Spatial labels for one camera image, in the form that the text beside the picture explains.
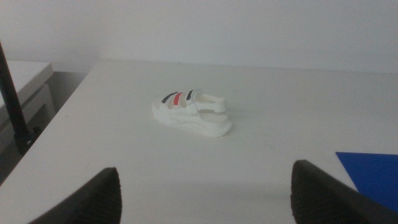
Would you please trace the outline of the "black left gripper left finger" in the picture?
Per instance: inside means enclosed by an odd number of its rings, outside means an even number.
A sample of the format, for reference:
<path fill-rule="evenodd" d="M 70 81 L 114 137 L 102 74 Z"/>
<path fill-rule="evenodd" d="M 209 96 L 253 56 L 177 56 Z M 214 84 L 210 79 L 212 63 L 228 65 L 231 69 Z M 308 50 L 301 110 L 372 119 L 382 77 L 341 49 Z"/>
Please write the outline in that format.
<path fill-rule="evenodd" d="M 121 214 L 119 174 L 115 167 L 107 167 L 32 223 L 119 224 Z"/>

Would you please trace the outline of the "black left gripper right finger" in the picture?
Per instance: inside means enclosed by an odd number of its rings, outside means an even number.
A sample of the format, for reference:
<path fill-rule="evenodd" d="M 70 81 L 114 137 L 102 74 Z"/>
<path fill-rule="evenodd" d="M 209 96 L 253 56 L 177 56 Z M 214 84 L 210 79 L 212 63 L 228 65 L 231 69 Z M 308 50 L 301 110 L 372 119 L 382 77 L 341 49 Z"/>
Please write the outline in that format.
<path fill-rule="evenodd" d="M 290 204 L 296 223 L 397 224 L 397 212 L 307 160 L 293 164 Z"/>

